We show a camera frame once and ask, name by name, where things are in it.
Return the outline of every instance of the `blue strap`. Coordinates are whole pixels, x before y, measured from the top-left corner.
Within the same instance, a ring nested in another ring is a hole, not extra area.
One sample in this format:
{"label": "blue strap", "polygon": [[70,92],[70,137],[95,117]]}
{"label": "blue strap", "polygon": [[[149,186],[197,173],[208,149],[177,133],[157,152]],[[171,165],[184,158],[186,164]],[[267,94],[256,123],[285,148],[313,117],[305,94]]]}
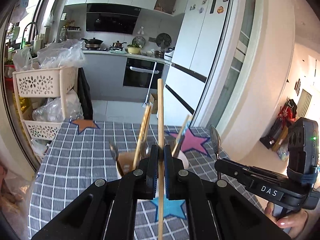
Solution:
{"label": "blue strap", "polygon": [[287,175],[290,179],[298,183],[315,184],[317,180],[318,172],[313,174],[301,174],[287,167]]}

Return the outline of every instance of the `kitchen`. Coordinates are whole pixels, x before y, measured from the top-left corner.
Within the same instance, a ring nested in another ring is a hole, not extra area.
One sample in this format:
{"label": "kitchen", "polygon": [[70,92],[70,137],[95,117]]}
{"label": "kitchen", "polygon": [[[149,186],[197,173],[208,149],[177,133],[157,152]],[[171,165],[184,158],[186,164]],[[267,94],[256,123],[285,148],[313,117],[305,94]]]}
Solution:
{"label": "kitchen", "polygon": [[[156,80],[162,78],[165,123],[181,125],[201,98],[228,4],[229,0],[58,0],[56,14],[61,18],[49,36],[57,41],[85,40],[83,69],[95,120],[139,123],[143,103],[156,94]],[[215,31],[209,33],[212,22]],[[150,122],[157,122],[156,112]]]}

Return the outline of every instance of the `hand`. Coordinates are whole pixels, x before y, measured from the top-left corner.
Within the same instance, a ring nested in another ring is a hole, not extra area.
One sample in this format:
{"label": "hand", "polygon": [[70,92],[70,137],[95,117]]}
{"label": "hand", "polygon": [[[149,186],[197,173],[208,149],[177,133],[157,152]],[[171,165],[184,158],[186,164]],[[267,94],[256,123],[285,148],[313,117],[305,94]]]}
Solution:
{"label": "hand", "polygon": [[273,207],[274,204],[271,202],[268,202],[264,214],[272,221],[274,222],[278,227],[280,228],[291,228],[288,235],[291,238],[297,237],[301,231],[304,228],[304,225],[307,221],[308,214],[305,210],[300,210],[298,213],[291,214],[289,216],[286,216],[284,218],[281,218],[277,220],[273,215]]}

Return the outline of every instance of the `backsplash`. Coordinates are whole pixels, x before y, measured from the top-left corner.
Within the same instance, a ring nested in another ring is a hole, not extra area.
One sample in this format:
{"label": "backsplash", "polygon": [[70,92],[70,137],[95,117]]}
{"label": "backsplash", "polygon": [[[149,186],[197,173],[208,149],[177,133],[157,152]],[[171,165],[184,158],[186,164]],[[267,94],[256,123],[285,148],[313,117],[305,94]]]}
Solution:
{"label": "backsplash", "polygon": [[148,51],[150,49],[158,50],[157,44],[148,41],[149,38],[156,38],[160,33],[167,33],[172,38],[172,44],[170,47],[175,47],[179,31],[181,28],[183,15],[175,17],[169,15],[162,15],[159,12],[153,12],[147,9],[141,9],[140,15],[137,20],[137,24],[133,31],[133,35],[124,33],[109,33],[109,32],[87,32],[86,31],[86,4],[78,5],[76,8],[69,9],[65,6],[64,11],[68,13],[68,18],[75,21],[75,26],[81,28],[81,38],[92,39],[96,38],[102,40],[101,48],[109,48],[116,41],[127,42],[129,45],[135,36],[141,36],[138,34],[140,27],[143,26],[146,44],[142,51]]}

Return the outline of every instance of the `checkered tablecloth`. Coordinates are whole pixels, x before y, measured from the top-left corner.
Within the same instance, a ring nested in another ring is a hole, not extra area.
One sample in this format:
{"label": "checkered tablecloth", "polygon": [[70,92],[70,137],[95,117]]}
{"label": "checkered tablecloth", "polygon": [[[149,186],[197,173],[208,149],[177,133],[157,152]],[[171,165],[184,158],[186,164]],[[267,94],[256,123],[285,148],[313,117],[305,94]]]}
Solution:
{"label": "checkered tablecloth", "polygon": [[[89,187],[96,179],[106,181],[117,179],[115,161],[112,159],[108,142],[116,142],[119,152],[131,151],[136,148],[140,124],[96,122],[98,129],[86,129],[78,135],[76,125],[65,121],[52,141],[46,157],[41,164],[31,197],[28,229],[30,237],[46,225],[79,194]],[[178,133],[180,127],[165,126],[165,130]],[[209,131],[203,128],[191,128],[196,136],[209,137]],[[157,143],[158,127],[150,125],[148,146]],[[165,135],[166,143],[174,140]],[[186,152],[189,170],[202,179],[215,181],[217,174],[214,169],[215,157],[211,141],[204,144],[212,158],[196,151]],[[234,186],[258,209],[262,210],[257,198],[244,190],[235,179],[222,175],[222,178]],[[137,205],[135,240],[156,239],[158,222],[155,222],[156,207],[150,201]],[[188,222],[177,217],[164,219],[165,240],[187,240]]]}

